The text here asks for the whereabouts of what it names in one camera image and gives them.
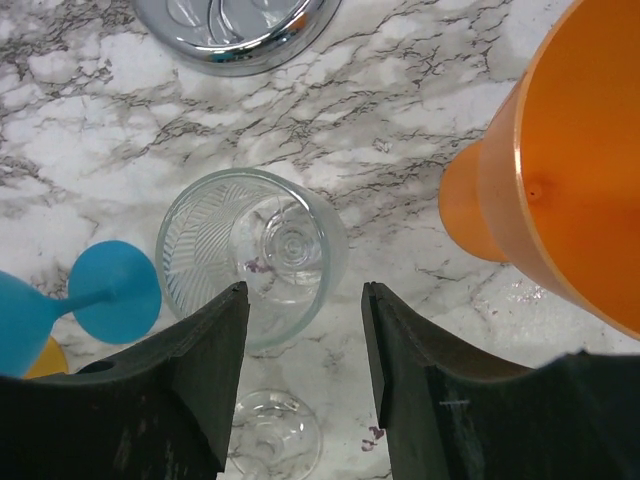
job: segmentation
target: blue glass stem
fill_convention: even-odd
[[[100,302],[109,302],[114,299],[113,291],[109,289],[99,290],[86,295],[65,298],[56,301],[56,313],[59,317],[75,310],[81,310]]]

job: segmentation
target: orange plastic cup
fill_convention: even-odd
[[[440,185],[472,255],[640,338],[640,1],[576,1]]]

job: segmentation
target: marble countertop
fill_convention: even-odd
[[[391,478],[373,448],[360,295],[384,282],[421,314],[509,360],[639,352],[640,343],[444,233],[438,183],[481,136],[569,0],[351,0],[302,55],[267,74],[174,62],[127,0],[0,6],[0,270],[65,295],[78,254],[121,239],[150,256],[171,201],[216,170],[259,166],[338,209],[350,265],[291,342],[244,361],[239,394],[288,390],[316,412],[311,480]],[[168,310],[154,328],[175,320]],[[74,369],[113,353],[72,318],[54,336]],[[225,479],[237,479],[230,466]]]

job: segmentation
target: silver metal object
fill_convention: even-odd
[[[322,33],[340,0],[132,0],[140,21],[190,66],[220,76],[262,73]]]

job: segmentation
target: clear wine glass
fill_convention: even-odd
[[[188,187],[156,248],[160,284],[178,318],[247,283],[249,351],[305,328],[341,280],[347,256],[346,230],[326,200],[254,169],[224,170]],[[255,392],[236,406],[230,457],[248,478],[305,478],[321,445],[315,416],[287,393]]]

